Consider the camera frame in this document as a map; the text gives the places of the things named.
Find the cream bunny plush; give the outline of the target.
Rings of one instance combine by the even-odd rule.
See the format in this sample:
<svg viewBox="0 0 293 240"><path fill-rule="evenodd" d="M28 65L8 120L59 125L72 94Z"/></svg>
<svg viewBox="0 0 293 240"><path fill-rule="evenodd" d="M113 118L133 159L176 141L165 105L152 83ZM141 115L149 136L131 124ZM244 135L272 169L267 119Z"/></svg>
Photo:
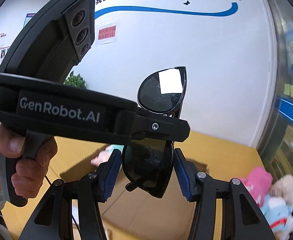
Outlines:
<svg viewBox="0 0 293 240"><path fill-rule="evenodd" d="M277 180L270 189L271 197L282 197L286 203L293 205L293 175L287 174Z"/></svg>

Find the pink pig plush teal green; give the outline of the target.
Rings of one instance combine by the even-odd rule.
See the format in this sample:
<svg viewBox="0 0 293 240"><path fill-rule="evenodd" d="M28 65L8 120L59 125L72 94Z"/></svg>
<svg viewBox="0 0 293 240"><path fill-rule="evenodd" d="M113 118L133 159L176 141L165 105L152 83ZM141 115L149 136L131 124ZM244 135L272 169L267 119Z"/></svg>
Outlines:
<svg viewBox="0 0 293 240"><path fill-rule="evenodd" d="M91 164L98 167L100 164L107 162L113 152L113 150L123 151L124 146L122 145L110 145L102 150L96 157L91 160Z"/></svg>

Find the brown cardboard box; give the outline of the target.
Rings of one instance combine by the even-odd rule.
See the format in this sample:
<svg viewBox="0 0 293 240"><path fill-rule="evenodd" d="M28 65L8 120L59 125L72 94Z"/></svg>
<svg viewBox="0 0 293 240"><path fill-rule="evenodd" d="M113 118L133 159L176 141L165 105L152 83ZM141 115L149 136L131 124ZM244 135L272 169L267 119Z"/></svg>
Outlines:
<svg viewBox="0 0 293 240"><path fill-rule="evenodd" d="M65 181L78 180L95 168L90 161L105 144L74 139L57 138L58 154L52 169ZM230 142L211 137L191 138L177 142L184 156L207 167L212 177L224 179L224 160L230 152ZM125 190L128 179L119 173L112 196L100 204L103 222L112 233L112 239L187 239L195 204L185 200L175 174L171 176L163 198L150 196L136 189Z"/></svg>

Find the red wall notice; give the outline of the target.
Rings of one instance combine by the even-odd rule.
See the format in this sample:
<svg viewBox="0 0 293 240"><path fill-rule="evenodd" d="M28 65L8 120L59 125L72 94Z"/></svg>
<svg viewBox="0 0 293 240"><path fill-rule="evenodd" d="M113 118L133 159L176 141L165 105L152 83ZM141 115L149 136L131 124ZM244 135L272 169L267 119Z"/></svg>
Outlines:
<svg viewBox="0 0 293 240"><path fill-rule="evenodd" d="M115 23L98 28L97 44L109 44L117 40L117 25Z"/></svg>

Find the blue framed wall poster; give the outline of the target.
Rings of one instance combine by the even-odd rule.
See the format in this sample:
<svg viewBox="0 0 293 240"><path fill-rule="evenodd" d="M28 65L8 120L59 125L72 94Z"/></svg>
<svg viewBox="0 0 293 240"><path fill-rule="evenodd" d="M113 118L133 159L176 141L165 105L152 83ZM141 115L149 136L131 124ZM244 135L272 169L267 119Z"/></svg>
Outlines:
<svg viewBox="0 0 293 240"><path fill-rule="evenodd" d="M36 15L36 13L28 13L25 17L23 26L25 27L27 23Z"/></svg>

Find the light blue plush toy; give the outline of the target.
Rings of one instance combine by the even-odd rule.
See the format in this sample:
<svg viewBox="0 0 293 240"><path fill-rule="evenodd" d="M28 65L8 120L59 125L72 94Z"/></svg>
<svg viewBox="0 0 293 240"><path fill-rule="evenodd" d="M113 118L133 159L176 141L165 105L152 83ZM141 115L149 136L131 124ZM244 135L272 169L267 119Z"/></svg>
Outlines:
<svg viewBox="0 0 293 240"><path fill-rule="evenodd" d="M288 205L282 197L265 196L264 204L260 208L274 234L283 233L289 229L289 217L293 207Z"/></svg>

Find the black sunglasses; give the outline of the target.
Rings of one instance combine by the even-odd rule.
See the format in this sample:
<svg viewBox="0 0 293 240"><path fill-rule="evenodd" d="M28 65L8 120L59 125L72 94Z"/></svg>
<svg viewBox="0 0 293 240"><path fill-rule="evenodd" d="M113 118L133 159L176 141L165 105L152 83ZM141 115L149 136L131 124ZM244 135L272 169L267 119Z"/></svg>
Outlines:
<svg viewBox="0 0 293 240"><path fill-rule="evenodd" d="M137 100L147 114L146 131L123 149L122 168L130 181L127 191L140 188L163 197L172 174L174 143L190 133L189 126L179 124L186 90L185 66L159 70L141 83Z"/></svg>

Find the green potted plant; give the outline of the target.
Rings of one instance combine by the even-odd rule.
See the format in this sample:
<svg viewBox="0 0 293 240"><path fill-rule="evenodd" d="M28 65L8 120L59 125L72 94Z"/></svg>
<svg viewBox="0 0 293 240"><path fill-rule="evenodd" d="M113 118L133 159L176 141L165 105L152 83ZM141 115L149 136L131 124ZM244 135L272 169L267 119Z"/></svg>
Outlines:
<svg viewBox="0 0 293 240"><path fill-rule="evenodd" d="M70 72L69 76L64 81L64 84L68 86L86 89L86 81L80 74L75 75L73 71Z"/></svg>

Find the pink strawberry bear plush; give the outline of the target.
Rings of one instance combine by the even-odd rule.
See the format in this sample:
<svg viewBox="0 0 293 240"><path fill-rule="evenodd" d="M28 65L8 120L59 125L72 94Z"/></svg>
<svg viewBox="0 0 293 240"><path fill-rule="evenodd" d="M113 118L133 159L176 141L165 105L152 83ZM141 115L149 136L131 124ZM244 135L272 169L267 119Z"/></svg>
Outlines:
<svg viewBox="0 0 293 240"><path fill-rule="evenodd" d="M272 185L272 180L272 175L262 166L255 167L246 178L240 178L240 181L259 207L264 204L264 199Z"/></svg>

